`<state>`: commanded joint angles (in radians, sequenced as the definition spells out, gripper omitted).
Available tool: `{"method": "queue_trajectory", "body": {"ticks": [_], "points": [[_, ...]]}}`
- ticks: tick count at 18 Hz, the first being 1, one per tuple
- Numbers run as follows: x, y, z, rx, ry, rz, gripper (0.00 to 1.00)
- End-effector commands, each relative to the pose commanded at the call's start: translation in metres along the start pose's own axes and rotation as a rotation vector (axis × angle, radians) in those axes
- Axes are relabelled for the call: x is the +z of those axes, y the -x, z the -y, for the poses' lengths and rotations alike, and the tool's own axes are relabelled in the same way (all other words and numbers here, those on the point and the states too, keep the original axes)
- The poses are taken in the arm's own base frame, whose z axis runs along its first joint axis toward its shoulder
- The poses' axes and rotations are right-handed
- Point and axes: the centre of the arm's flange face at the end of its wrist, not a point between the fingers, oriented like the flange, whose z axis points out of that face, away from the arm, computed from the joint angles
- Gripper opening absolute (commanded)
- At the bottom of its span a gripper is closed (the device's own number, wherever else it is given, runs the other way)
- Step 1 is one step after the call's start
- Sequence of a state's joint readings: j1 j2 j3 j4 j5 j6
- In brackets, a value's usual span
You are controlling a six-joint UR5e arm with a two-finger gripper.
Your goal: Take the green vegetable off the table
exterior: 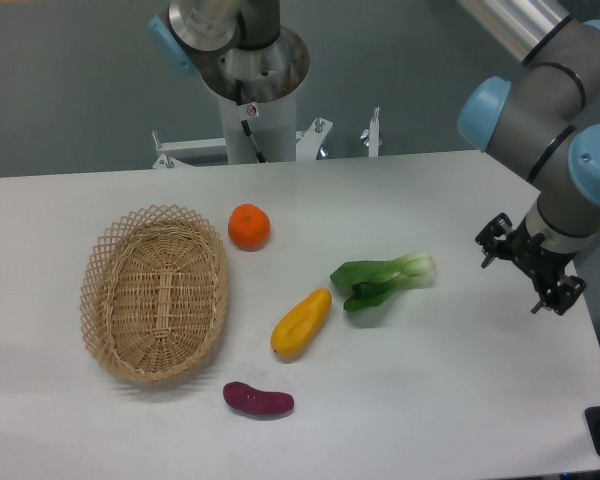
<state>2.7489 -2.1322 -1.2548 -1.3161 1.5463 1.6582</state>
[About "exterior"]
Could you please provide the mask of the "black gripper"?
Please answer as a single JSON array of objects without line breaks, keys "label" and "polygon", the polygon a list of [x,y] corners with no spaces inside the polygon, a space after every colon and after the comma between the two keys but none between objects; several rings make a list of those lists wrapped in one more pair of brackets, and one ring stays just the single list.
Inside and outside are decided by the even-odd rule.
[{"label": "black gripper", "polygon": [[543,233],[531,235],[524,223],[512,228],[510,218],[501,212],[476,235],[481,247],[486,269],[495,259],[512,261],[533,283],[538,302],[531,308],[536,314],[541,309],[564,315],[579,299],[587,287],[582,278],[566,275],[566,266],[573,253],[557,253],[542,246]]}]

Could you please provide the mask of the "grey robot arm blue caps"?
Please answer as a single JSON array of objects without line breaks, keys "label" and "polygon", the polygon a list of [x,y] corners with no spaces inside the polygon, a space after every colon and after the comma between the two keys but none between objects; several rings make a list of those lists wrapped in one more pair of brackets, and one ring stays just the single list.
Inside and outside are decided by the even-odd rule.
[{"label": "grey robot arm blue caps", "polygon": [[556,1],[464,8],[526,73],[482,82],[458,132],[538,191],[519,224],[499,214],[476,242],[486,262],[511,262],[531,280],[539,308],[563,314],[586,287],[566,267],[600,230],[600,124],[574,124],[600,94],[600,20],[579,22]]}]

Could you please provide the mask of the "robot base white pedestal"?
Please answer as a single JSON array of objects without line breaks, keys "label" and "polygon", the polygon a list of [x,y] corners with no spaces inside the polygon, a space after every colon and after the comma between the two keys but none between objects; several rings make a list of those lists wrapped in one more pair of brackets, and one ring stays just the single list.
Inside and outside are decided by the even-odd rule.
[{"label": "robot base white pedestal", "polygon": [[297,94],[310,65],[308,49],[282,25],[277,1],[172,1],[148,24],[165,62],[200,76],[216,98],[231,157],[293,155]]}]

